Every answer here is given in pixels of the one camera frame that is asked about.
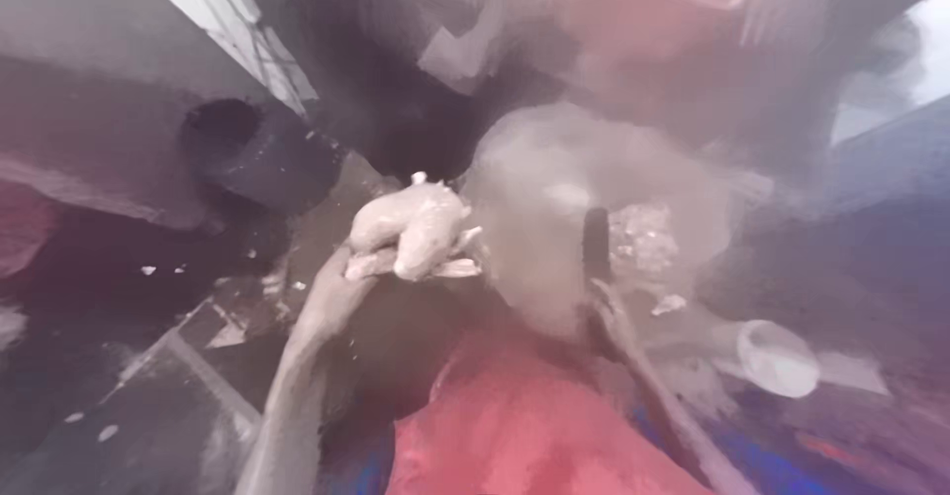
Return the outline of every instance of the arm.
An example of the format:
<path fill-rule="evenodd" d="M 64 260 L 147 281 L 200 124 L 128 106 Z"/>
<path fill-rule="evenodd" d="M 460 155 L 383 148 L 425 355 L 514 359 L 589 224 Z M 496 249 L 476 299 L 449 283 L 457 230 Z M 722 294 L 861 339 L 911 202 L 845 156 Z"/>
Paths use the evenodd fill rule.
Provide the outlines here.
<path fill-rule="evenodd" d="M 314 492 L 328 371 L 320 351 L 343 331 L 350 315 L 376 284 L 372 276 L 344 278 L 349 259 L 350 249 L 344 245 L 316 274 L 280 358 L 264 421 L 241 474 L 237 495 Z"/>
<path fill-rule="evenodd" d="M 633 322 L 613 290 L 592 280 L 602 303 L 598 313 L 641 390 L 650 419 L 657 424 L 676 462 L 721 495 L 758 495 L 753 485 L 719 450 L 682 404 L 663 385 L 636 341 Z"/>

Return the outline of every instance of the person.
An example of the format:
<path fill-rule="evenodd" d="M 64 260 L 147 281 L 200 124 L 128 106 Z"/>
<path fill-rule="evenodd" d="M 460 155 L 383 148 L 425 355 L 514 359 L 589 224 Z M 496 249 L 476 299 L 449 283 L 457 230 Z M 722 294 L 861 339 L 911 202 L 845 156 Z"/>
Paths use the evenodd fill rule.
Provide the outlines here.
<path fill-rule="evenodd" d="M 392 216 L 384 216 L 389 227 Z M 412 215 L 406 217 L 411 223 Z M 440 225 L 458 235 L 458 226 Z M 454 244 L 453 237 L 441 235 L 434 239 Z M 404 250 L 386 247 L 387 259 L 397 253 L 407 258 Z M 373 274 L 354 275 L 352 265 L 363 257 L 348 243 L 317 273 L 285 347 L 238 495 L 313 493 L 328 370 L 318 353 L 346 328 L 376 274 L 385 271 L 377 267 Z M 439 263 L 432 265 L 439 270 Z M 663 387 L 611 286 L 592 279 L 591 294 L 591 308 L 664 435 L 669 455 L 614 406 L 593 369 L 593 352 L 542 337 L 510 319 L 469 333 L 436 378 L 428 404 L 397 421 L 386 494 L 703 495 L 710 489 L 756 494 Z"/>

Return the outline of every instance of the black hole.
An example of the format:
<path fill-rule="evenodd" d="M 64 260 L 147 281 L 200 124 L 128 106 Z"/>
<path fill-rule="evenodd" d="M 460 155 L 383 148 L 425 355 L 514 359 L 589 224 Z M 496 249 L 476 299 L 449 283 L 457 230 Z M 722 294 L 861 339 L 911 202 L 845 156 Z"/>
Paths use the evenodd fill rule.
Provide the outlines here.
<path fill-rule="evenodd" d="M 197 106 L 185 116 L 180 139 L 185 153 L 202 169 L 237 155 L 254 138 L 260 114 L 239 99 Z"/>

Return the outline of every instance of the wall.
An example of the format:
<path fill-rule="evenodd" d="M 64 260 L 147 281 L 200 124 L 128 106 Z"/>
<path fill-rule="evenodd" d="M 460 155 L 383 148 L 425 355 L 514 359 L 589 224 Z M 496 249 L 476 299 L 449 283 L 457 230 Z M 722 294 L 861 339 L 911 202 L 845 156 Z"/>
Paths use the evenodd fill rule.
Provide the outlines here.
<path fill-rule="evenodd" d="M 268 97 L 168 0 L 0 0 L 0 177 L 52 198 L 194 227 L 185 112 Z"/>

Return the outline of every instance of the red shirt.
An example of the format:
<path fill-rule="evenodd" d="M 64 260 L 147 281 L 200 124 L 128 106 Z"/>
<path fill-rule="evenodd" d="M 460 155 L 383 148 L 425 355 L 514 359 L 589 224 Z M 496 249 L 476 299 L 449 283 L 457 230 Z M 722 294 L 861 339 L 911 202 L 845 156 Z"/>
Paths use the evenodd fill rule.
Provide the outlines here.
<path fill-rule="evenodd" d="M 582 369 L 537 345 L 470 337 L 429 404 L 396 424 L 387 495 L 710 495 Z"/>

